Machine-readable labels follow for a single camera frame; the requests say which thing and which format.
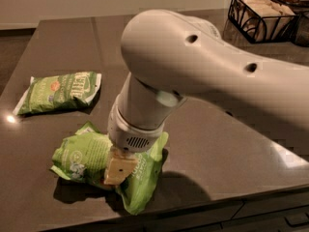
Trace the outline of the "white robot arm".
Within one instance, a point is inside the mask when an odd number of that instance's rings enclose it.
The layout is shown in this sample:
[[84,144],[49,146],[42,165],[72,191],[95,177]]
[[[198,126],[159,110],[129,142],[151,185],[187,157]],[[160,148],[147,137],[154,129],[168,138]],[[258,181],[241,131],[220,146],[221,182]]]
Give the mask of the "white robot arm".
[[119,185],[188,97],[210,102],[301,156],[309,153],[309,68],[224,42],[208,21],[166,10],[135,16],[121,52],[129,70],[108,119],[107,185]]

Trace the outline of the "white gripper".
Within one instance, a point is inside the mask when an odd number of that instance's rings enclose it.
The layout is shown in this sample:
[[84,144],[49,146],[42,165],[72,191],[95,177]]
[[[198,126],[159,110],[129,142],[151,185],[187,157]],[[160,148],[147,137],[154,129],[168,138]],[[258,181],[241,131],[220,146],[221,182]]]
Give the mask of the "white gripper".
[[117,96],[107,124],[108,136],[115,147],[112,146],[108,154],[104,183],[112,186],[118,186],[133,172],[138,163],[133,153],[148,151],[163,132],[163,126],[144,130],[131,125],[121,114],[119,106],[120,96]]

